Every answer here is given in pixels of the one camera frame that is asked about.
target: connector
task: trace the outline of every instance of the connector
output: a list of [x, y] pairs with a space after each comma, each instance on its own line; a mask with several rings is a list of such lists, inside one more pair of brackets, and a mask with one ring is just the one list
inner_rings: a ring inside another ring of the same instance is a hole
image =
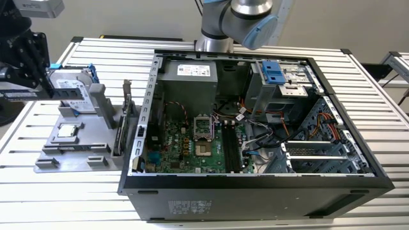
[[337, 119], [326, 119], [324, 122], [324, 124], [336, 124], [337, 123]]
[[285, 77], [283, 75], [279, 63], [276, 61], [263, 61], [261, 66], [267, 83], [284, 85]]

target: power supply label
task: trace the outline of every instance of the power supply label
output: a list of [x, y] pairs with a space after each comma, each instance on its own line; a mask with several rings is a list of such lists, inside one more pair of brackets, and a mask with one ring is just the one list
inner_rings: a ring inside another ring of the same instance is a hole
[[169, 200], [172, 214], [208, 214], [212, 200]]
[[179, 65], [177, 66], [177, 75], [179, 76], [211, 77], [211, 66]]

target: motherboard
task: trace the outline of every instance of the motherboard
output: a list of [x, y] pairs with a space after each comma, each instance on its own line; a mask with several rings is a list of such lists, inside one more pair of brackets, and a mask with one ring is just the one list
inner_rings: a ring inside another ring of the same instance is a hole
[[[148, 153], [147, 171], [151, 173], [229, 173], [227, 172], [227, 155], [223, 139], [221, 123], [212, 123], [211, 128], [205, 122], [188, 126], [177, 121], [167, 121], [163, 138], [161, 151]], [[209, 134], [212, 138], [200, 138], [195, 134]], [[240, 149], [247, 139], [244, 125], [235, 125], [233, 143]], [[252, 163], [241, 159], [237, 150], [235, 153], [240, 160], [243, 173], [252, 173]]]

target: green circuit board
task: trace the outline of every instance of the green circuit board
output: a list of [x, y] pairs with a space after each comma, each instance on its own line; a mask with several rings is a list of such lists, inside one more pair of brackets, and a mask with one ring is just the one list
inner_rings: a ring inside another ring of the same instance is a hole
[[[160, 165], [156, 165], [157, 173], [225, 173], [221, 126], [215, 125], [215, 138], [208, 143], [211, 146], [209, 156], [196, 155], [199, 142], [193, 140], [193, 127], [181, 129], [184, 123], [168, 121], [164, 133], [163, 151], [160, 152]], [[243, 125], [236, 126], [237, 144], [243, 141], [245, 130]], [[244, 173], [252, 173], [252, 163], [243, 169]]]

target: black robotic mount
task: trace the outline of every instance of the black robotic mount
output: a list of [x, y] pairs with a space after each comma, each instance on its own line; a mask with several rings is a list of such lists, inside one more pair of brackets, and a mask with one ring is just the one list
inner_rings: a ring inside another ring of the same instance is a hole
[[44, 33], [13, 0], [0, 0], [0, 98], [9, 101], [81, 99], [79, 89], [55, 89], [47, 78], [49, 56]]

